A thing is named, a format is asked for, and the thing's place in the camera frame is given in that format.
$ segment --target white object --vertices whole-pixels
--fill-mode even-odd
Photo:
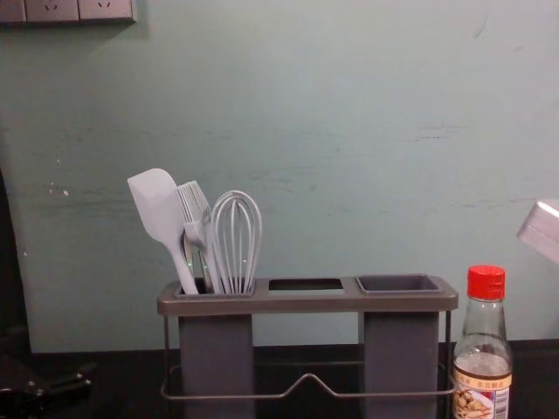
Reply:
[[[216,294],[223,293],[217,276],[213,249],[210,246],[210,204],[196,181],[179,186],[176,194],[183,204],[185,238],[201,251],[206,288]]]
[[[128,186],[144,229],[171,254],[184,292],[198,294],[192,270],[184,260],[183,213],[175,181],[165,170],[152,168],[129,178]]]
[[[79,20],[134,20],[133,0],[78,0]]]
[[[262,215],[258,205],[239,190],[223,194],[211,212],[211,233],[225,292],[251,292],[262,241]]]
[[[559,201],[541,200],[535,203],[517,236],[559,264]]]
[[[26,20],[24,0],[0,0],[0,24],[22,23]]]
[[[78,22],[78,0],[25,0],[28,22]]]

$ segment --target red bottle cap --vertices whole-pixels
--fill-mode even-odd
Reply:
[[[472,299],[505,298],[506,272],[499,266],[479,264],[468,270],[468,296]]]

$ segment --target whisk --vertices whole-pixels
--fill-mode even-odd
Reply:
[[[262,241],[262,215],[245,192],[223,194],[211,212],[211,239],[219,279],[227,293],[250,293]]]

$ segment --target black countertop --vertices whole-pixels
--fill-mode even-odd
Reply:
[[[514,384],[510,419],[558,418],[559,406],[554,396],[559,390],[559,340],[516,341],[512,347]],[[357,391],[358,354],[359,348],[351,345],[256,348],[257,392],[282,392],[305,372],[318,374],[338,391]],[[172,356],[178,363],[178,353],[174,351]],[[50,416],[52,419],[167,417],[166,403],[159,396],[162,351],[41,354],[33,355],[30,364],[49,377],[71,373],[90,361],[99,366],[91,400]],[[303,384],[285,400],[260,402],[257,406],[259,418],[265,419],[360,417],[358,402],[332,400],[312,382]],[[180,406],[175,405],[172,410],[172,417],[182,417]]]

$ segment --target utensil caddy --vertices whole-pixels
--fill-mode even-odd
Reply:
[[[184,403],[188,419],[255,419],[256,400],[289,396],[312,380],[341,399],[362,399],[362,418],[434,419],[437,397],[448,417],[453,388],[450,331],[458,294],[442,278],[367,275],[347,278],[258,279],[251,295],[184,295],[167,285],[157,300],[164,319],[162,396]],[[359,313],[361,392],[338,393],[306,373],[281,394],[255,395],[252,315]],[[438,323],[445,313],[445,378],[438,390]],[[169,317],[178,318],[184,395],[169,393]]]

